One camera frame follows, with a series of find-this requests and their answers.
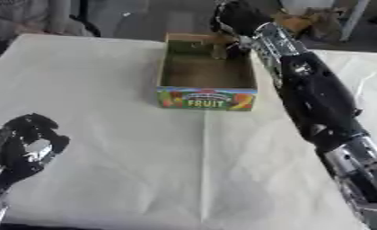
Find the box label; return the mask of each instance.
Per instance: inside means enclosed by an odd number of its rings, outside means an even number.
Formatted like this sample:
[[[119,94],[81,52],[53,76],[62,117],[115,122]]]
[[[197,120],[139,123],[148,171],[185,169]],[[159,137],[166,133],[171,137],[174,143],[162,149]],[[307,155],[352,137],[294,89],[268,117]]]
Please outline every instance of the box label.
[[[165,108],[250,111],[256,92],[207,89],[158,89],[160,104]]]

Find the robotic arm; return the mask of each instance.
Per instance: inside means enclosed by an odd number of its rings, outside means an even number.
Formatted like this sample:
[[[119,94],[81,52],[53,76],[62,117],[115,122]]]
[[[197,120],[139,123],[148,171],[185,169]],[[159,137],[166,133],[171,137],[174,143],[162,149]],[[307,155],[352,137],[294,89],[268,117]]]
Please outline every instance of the robotic arm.
[[[0,223],[8,209],[5,198],[10,187],[42,171],[68,145],[69,138],[56,134],[57,128],[53,120],[29,114],[0,129]]]
[[[299,40],[242,0],[219,4],[211,26],[236,38],[228,57],[234,49],[257,52],[302,137],[356,216],[377,230],[377,146],[357,121],[362,111],[352,94]]]

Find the fruit box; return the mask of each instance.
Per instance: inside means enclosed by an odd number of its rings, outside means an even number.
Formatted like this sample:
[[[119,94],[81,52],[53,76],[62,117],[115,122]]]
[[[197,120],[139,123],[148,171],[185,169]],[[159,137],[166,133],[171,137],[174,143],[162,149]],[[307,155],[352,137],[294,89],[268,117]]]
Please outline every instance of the fruit box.
[[[257,84],[250,55],[215,58],[222,43],[211,35],[168,34],[157,83],[161,107],[251,111]]]

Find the white sheet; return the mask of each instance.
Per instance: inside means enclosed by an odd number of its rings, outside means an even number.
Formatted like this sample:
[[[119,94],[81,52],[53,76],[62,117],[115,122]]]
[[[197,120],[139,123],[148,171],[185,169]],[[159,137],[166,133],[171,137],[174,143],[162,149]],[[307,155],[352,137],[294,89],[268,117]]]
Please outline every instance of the white sheet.
[[[24,35],[0,58],[0,126],[37,112],[72,144],[15,185],[6,221],[103,229],[363,229],[256,58],[253,112],[155,104],[164,44]],[[318,51],[377,142],[377,54]],[[364,89],[358,90],[362,79]]]

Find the black glove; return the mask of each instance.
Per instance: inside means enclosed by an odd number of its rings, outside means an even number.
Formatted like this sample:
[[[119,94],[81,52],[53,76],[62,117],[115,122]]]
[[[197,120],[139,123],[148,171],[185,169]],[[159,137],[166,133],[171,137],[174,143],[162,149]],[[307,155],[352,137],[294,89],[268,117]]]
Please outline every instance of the black glove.
[[[252,8],[245,0],[234,0],[216,7],[211,19],[211,30],[233,36],[252,36],[254,31],[266,22],[271,22],[271,18],[261,13],[259,9]]]
[[[0,188],[42,171],[63,152],[70,139],[56,134],[57,128],[55,121],[35,113],[5,123],[0,129]]]

